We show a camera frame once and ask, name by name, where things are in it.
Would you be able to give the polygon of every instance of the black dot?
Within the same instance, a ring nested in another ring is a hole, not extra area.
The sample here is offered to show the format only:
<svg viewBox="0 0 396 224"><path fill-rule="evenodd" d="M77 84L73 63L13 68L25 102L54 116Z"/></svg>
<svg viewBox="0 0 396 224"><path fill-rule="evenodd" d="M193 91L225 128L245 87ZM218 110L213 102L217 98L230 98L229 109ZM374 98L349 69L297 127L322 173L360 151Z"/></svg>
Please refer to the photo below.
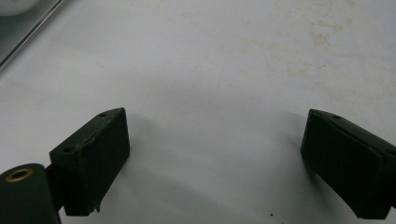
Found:
<svg viewBox="0 0 396 224"><path fill-rule="evenodd" d="M69 153L69 152L72 152L73 150L74 150L73 147L66 147L66 148L64 148L64 153Z"/></svg>
<svg viewBox="0 0 396 224"><path fill-rule="evenodd" d="M388 154L390 154L391 156L396 156L396 151L388 150Z"/></svg>

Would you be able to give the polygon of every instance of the white table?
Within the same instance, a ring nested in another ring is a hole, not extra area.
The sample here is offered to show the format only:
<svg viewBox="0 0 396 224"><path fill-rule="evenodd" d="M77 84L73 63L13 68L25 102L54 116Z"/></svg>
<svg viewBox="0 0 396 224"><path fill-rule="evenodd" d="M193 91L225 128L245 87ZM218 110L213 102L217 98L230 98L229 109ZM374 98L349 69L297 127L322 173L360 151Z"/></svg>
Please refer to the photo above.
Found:
<svg viewBox="0 0 396 224"><path fill-rule="evenodd" d="M0 170L127 110L132 154L89 217L63 223L357 219L300 146L309 108L396 144L396 2L73 1L0 74Z"/></svg>

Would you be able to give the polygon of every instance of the metal hole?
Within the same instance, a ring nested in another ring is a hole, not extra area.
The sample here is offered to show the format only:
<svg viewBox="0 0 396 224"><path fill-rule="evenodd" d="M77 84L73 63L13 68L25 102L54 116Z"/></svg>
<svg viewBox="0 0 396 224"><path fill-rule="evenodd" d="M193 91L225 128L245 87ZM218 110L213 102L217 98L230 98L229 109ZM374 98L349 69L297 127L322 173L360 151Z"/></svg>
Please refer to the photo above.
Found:
<svg viewBox="0 0 396 224"><path fill-rule="evenodd" d="M33 173L33 169L31 168L23 168L17 171L12 172L6 177L6 181L9 183L14 183L21 181L27 178L29 175Z"/></svg>

